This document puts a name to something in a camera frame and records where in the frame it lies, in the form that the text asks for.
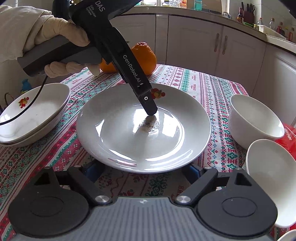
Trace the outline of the left gloved hand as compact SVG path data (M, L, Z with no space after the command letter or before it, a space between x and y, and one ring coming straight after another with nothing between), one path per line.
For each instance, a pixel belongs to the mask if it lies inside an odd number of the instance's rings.
M53 17L44 22L35 37L35 44L41 44L57 35L64 36L70 42L80 47L85 47L90 43L86 32L82 28L64 19ZM68 62L65 64L56 61L46 65L44 71L49 78L55 78L79 73L85 67L87 67L94 76L98 76L101 73L99 65L82 65L76 62Z

